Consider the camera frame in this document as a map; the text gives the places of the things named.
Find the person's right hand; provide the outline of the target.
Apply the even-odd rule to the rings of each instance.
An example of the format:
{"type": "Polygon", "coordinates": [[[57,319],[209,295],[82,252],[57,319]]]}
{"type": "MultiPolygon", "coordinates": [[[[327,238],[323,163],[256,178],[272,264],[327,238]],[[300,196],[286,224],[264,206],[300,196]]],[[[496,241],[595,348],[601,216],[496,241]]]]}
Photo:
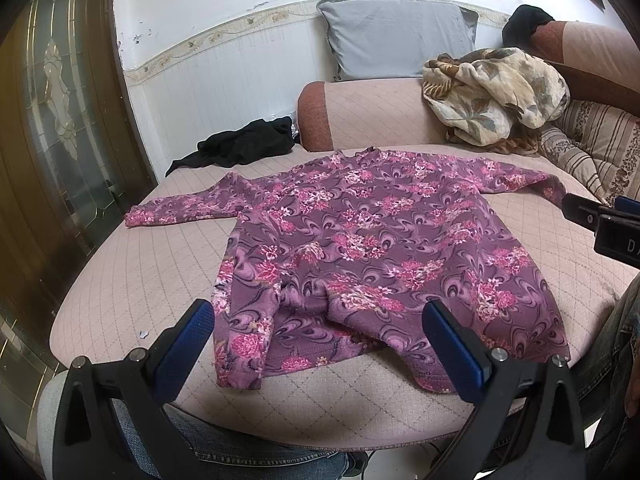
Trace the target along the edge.
{"type": "Polygon", "coordinates": [[[640,379],[634,378],[629,382],[625,396],[625,412],[628,418],[633,418],[638,412],[640,400],[640,379]]]}

